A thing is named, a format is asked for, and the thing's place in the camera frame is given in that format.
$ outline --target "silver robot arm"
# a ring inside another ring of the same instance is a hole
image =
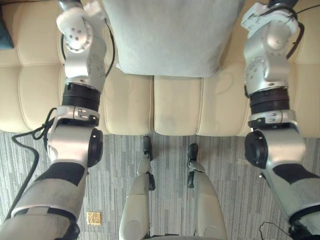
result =
[[[66,41],[65,88],[56,110],[47,152],[49,169],[25,191],[0,240],[74,240],[85,194],[88,168],[103,151],[98,113],[105,82],[102,38],[106,13],[97,1],[84,7],[77,0],[59,2],[57,25]]]
[[[289,106],[286,51],[298,22],[285,6],[255,3],[241,22],[249,31],[243,52],[252,128],[245,139],[245,155],[261,169],[290,224],[290,235],[313,239],[308,237],[320,235],[320,177],[302,166],[306,146]]]

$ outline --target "black cable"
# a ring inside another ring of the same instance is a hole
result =
[[[47,149],[47,145],[48,145],[48,132],[49,132],[49,129],[51,128],[52,124],[54,123],[54,118],[51,119],[48,124],[47,124],[47,127],[44,128],[43,130],[43,146],[44,146],[44,149],[46,152],[48,152],[48,149]]]
[[[61,48],[61,53],[62,53],[63,59],[66,60],[66,54],[65,54],[65,50],[64,50],[64,37],[65,37],[65,35],[63,35],[63,34],[60,37],[60,48]]]
[[[271,225],[274,225],[277,229],[281,230],[285,235],[289,236],[290,238],[292,238],[288,233],[286,233],[282,228],[280,228],[279,226],[277,226],[275,223],[273,222],[270,222],[270,221],[264,221],[260,227],[259,227],[259,232],[260,232],[260,238],[261,240],[264,240],[264,237],[263,237],[263,234],[262,234],[262,231],[261,231],[261,228],[264,224],[271,224]]]
[[[105,22],[106,26],[107,26],[108,29],[109,29],[110,38],[111,38],[111,42],[112,42],[112,50],[113,50],[111,64],[110,64],[108,70],[107,70],[106,73],[105,73],[105,78],[107,78],[107,76],[109,75],[109,73],[110,73],[110,71],[111,71],[111,69],[112,69],[112,67],[113,67],[113,65],[114,65],[114,62],[115,62],[116,47],[115,47],[114,35],[112,34],[111,29],[110,29],[110,27],[109,27],[109,25],[108,25],[108,23],[107,23],[107,19],[104,19],[104,22]]]
[[[302,12],[304,12],[304,11],[307,11],[307,10],[309,10],[309,9],[314,9],[314,8],[317,8],[317,7],[320,7],[320,4],[314,5],[314,6],[311,6],[311,7],[307,7],[307,8],[305,8],[305,9],[301,10],[301,11],[298,11],[296,14],[300,14],[300,13],[302,13]]]
[[[17,144],[18,146],[20,146],[20,147],[22,147],[22,148],[24,148],[24,149],[30,150],[30,151],[33,153],[34,158],[33,158],[32,166],[31,166],[31,168],[30,168],[30,170],[29,170],[29,172],[28,172],[28,175],[27,175],[26,178],[24,179],[23,184],[21,185],[18,193],[16,194],[16,196],[15,196],[15,198],[14,198],[14,200],[13,200],[13,203],[12,203],[12,205],[11,205],[11,207],[10,207],[10,209],[9,209],[9,211],[8,211],[8,213],[7,213],[4,221],[6,221],[6,220],[8,220],[9,218],[11,218],[11,213],[12,213],[13,209],[16,207],[17,203],[19,202],[19,200],[20,200],[22,194],[24,193],[26,187],[28,186],[28,183],[30,182],[30,179],[31,179],[31,177],[33,176],[33,174],[34,174],[34,172],[35,172],[35,170],[36,170],[36,168],[37,168],[38,162],[39,162],[39,153],[38,153],[38,151],[35,150],[35,149],[34,149],[33,147],[31,147],[31,146],[27,146],[27,145],[22,144],[21,142],[19,142],[19,141],[17,140],[17,138],[21,138],[21,137],[24,137],[24,136],[31,135],[34,140],[39,140],[39,139],[41,139],[41,138],[46,134],[45,130],[46,130],[46,129],[49,130],[49,128],[52,126],[52,123],[54,122],[54,119],[49,120],[49,118],[50,118],[52,112],[53,112],[55,109],[56,109],[56,108],[52,108],[52,109],[50,110],[50,112],[48,113],[48,115],[47,115],[47,117],[46,117],[46,120],[45,120],[44,124],[43,124],[41,127],[38,127],[37,129],[35,129],[35,130],[33,130],[33,131],[16,134],[16,135],[12,136],[12,138],[11,138],[11,140],[12,140],[15,144]],[[41,134],[40,134],[39,136],[36,136],[36,133],[37,133],[37,132],[40,132],[41,130],[43,130],[43,132],[41,132]]]
[[[268,11],[260,14],[260,16],[264,16],[264,15],[267,15],[267,14],[270,14],[274,11],[277,11],[277,10],[288,10],[290,13],[292,13],[291,16],[289,16],[290,18],[294,17],[296,20],[298,20],[298,16],[297,16],[297,13],[289,6],[285,6],[285,5],[282,5],[282,6],[276,6],[276,7],[273,7],[271,9],[269,9]]]
[[[286,59],[289,59],[292,54],[294,54],[295,50],[297,49],[299,43],[301,42],[302,37],[304,36],[305,33],[305,26],[298,21],[298,26],[300,28],[300,32],[298,37],[296,38],[295,42],[293,43],[293,47],[290,49],[290,51],[286,55]]]

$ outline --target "gray striped carpet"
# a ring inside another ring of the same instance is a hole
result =
[[[13,145],[12,133],[0,132],[0,221],[17,193],[32,155]],[[34,178],[49,166],[41,141],[29,137],[24,143],[40,153]],[[194,193],[187,188],[187,147],[199,145],[200,163],[213,181],[222,206],[230,240],[260,239],[258,228],[271,221],[287,230],[266,182],[259,170],[247,163],[243,137],[163,136],[152,134],[152,171],[156,189],[150,193],[151,234],[192,235],[194,231]],[[320,138],[306,139],[304,166],[320,174]],[[106,135],[102,161],[87,178],[82,213],[78,220],[80,240],[116,240],[126,194],[142,157],[140,136]],[[102,225],[88,226],[86,212],[101,212]],[[289,239],[272,225],[262,228],[264,239]]]

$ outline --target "sofa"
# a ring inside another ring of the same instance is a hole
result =
[[[211,77],[132,75],[113,66],[101,95],[98,128],[116,135],[245,136],[250,132],[251,111],[243,80],[247,31],[240,22],[255,2],[246,1],[220,67]],[[316,4],[317,0],[300,0],[295,10]],[[64,59],[56,26],[61,10],[55,0],[0,0],[0,5],[14,45],[0,50],[0,130],[26,132],[41,126],[49,110],[62,103]],[[290,106],[296,111],[302,135],[319,138],[320,8],[298,17],[305,33],[289,59]],[[103,35],[108,68],[112,43],[107,28]]]

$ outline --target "light gray cushion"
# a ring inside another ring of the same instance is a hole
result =
[[[103,0],[126,74],[208,77],[244,0]]]

